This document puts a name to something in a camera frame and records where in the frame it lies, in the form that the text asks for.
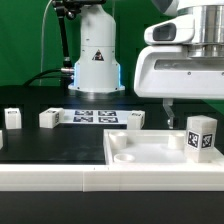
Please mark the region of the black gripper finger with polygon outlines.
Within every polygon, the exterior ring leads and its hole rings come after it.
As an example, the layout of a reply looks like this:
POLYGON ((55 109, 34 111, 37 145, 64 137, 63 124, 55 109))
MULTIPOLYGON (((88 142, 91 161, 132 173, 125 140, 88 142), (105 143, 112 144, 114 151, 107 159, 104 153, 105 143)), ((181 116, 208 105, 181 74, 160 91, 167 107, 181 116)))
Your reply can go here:
POLYGON ((163 99, 163 108, 168 116, 168 126, 170 129, 173 129, 174 128, 174 113, 173 113, 173 110, 172 110, 172 106, 173 106, 173 100, 172 99, 169 99, 169 98, 164 98, 163 99))

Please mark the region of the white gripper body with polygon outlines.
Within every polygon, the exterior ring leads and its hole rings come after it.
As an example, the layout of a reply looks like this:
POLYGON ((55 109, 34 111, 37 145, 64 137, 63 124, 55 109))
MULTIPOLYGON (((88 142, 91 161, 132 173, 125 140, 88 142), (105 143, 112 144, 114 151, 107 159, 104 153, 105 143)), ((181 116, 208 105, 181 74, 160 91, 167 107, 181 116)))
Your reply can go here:
POLYGON ((183 46, 148 46, 137 59, 139 97, 224 99, 224 59, 188 58, 183 46))

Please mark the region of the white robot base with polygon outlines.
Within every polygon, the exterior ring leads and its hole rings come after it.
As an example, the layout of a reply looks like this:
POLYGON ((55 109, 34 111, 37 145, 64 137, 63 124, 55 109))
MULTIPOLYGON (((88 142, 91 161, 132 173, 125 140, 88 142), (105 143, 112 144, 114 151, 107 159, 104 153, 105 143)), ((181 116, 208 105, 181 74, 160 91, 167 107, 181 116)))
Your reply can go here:
POLYGON ((86 93, 124 91, 121 68, 115 59, 116 23, 101 5, 84 6, 81 11, 81 49, 74 65, 70 90, 86 93))

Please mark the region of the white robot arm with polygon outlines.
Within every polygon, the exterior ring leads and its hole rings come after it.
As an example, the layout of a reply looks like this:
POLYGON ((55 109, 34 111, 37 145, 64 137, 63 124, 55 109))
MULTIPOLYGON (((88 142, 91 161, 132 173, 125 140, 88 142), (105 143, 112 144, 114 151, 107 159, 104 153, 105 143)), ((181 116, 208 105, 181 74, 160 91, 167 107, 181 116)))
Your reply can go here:
POLYGON ((170 128, 175 98, 224 99, 224 0, 151 0, 170 19, 148 27, 134 91, 161 98, 170 128))

